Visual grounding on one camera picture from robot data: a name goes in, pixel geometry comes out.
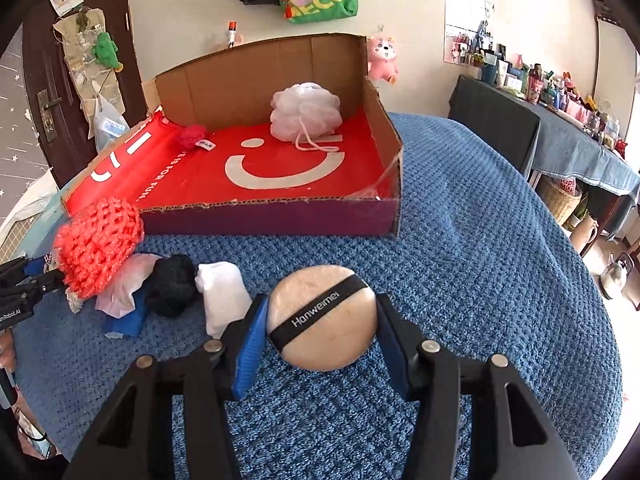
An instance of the metal kettle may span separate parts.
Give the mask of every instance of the metal kettle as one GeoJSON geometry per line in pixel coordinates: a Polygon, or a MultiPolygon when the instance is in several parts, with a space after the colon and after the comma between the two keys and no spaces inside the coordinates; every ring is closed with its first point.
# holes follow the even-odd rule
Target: metal kettle
{"type": "Polygon", "coordinates": [[[625,286],[626,277],[633,268],[634,261],[628,254],[622,253],[614,261],[613,254],[609,253],[609,265],[600,275],[600,288],[605,298],[612,300],[620,295],[625,286]]]}

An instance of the human hand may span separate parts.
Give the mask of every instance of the human hand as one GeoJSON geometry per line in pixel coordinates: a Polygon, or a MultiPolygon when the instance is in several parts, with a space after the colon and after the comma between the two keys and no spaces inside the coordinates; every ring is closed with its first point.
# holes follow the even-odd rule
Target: human hand
{"type": "Polygon", "coordinates": [[[0,335],[0,368],[15,371],[14,334],[9,328],[0,335]]]}

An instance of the brown door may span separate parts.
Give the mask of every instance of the brown door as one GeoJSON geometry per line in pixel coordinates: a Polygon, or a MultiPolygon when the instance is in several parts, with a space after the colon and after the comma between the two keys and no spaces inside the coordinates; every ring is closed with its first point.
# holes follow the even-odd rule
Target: brown door
{"type": "MultiPolygon", "coordinates": [[[[146,105],[140,73],[133,49],[127,0],[84,0],[93,9],[102,9],[107,31],[118,46],[118,60],[124,70],[117,74],[130,126],[144,119],[146,105]]],[[[89,126],[80,109],[80,99],[63,59],[62,45],[54,37],[58,16],[49,0],[38,0],[24,21],[22,56],[24,80],[38,140],[53,168],[59,186],[64,186],[94,158],[95,139],[88,138],[89,126]],[[40,115],[38,93],[47,90],[48,99],[62,100],[50,108],[55,134],[46,135],[40,115]]]]}

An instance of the metal bolt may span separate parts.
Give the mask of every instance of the metal bolt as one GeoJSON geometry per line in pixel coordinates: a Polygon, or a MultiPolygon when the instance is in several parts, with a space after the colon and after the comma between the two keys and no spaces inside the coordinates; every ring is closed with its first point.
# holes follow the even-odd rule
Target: metal bolt
{"type": "Polygon", "coordinates": [[[136,359],[138,368],[149,368],[154,363],[154,359],[150,355],[141,355],[136,359]]]}
{"type": "Polygon", "coordinates": [[[509,366],[509,360],[502,354],[492,355],[491,362],[498,368],[506,368],[509,366]]]}
{"type": "Polygon", "coordinates": [[[440,345],[437,341],[432,341],[431,339],[427,339],[427,341],[423,341],[420,345],[425,352],[430,354],[437,354],[440,351],[440,345]]]}
{"type": "Polygon", "coordinates": [[[204,351],[209,352],[210,354],[215,354],[216,352],[220,352],[222,350],[222,341],[220,339],[209,339],[206,343],[204,343],[204,351]]]}

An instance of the potted plant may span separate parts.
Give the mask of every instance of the potted plant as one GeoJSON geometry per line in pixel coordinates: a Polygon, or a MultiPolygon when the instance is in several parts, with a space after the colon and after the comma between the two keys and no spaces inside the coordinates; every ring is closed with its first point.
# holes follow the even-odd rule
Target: potted plant
{"type": "Polygon", "coordinates": [[[587,209],[588,201],[589,201],[589,192],[586,191],[582,196],[582,199],[580,200],[580,202],[578,202],[578,205],[576,206],[574,212],[571,213],[571,216],[569,216],[566,222],[564,222],[562,227],[567,229],[569,232],[573,232],[575,227],[582,221],[582,219],[585,217],[585,215],[589,211],[587,209]]]}

